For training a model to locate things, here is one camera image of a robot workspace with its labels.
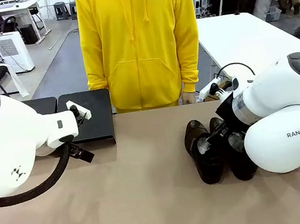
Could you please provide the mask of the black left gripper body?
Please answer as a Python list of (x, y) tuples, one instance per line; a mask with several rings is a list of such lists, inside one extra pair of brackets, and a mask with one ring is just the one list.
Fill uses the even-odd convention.
[(70, 143), (69, 155), (74, 159), (79, 159), (87, 163), (91, 163), (94, 158), (94, 153), (75, 145), (74, 143)]

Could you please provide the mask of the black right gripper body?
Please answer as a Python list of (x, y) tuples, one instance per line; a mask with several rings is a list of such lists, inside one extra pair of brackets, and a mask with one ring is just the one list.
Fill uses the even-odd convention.
[(217, 108), (216, 114), (225, 122), (231, 131), (246, 133), (249, 126), (240, 121), (233, 111), (233, 94), (230, 94)]

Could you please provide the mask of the person's left hand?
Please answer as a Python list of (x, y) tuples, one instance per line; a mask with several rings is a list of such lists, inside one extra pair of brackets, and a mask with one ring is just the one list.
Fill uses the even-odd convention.
[(182, 98), (183, 105), (196, 103), (195, 93), (192, 93), (192, 92), (188, 93), (188, 92), (183, 91), (181, 98)]

